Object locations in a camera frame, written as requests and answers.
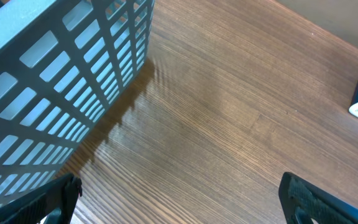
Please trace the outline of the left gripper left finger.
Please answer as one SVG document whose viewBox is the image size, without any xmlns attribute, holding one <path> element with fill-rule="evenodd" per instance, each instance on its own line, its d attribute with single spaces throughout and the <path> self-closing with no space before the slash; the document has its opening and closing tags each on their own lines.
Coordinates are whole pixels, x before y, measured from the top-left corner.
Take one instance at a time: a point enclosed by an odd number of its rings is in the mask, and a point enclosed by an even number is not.
<svg viewBox="0 0 358 224">
<path fill-rule="evenodd" d="M 82 181 L 65 174 L 0 208 L 0 223 L 70 223 L 83 195 Z"/>
</svg>

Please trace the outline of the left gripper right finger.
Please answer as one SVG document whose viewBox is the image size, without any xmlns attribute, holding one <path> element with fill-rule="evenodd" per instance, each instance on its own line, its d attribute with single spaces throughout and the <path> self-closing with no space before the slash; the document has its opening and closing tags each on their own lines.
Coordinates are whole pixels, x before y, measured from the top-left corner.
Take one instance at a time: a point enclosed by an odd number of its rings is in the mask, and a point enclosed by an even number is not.
<svg viewBox="0 0 358 224">
<path fill-rule="evenodd" d="M 291 173 L 284 172 L 278 196 L 289 224 L 358 224 L 358 209 Z"/>
</svg>

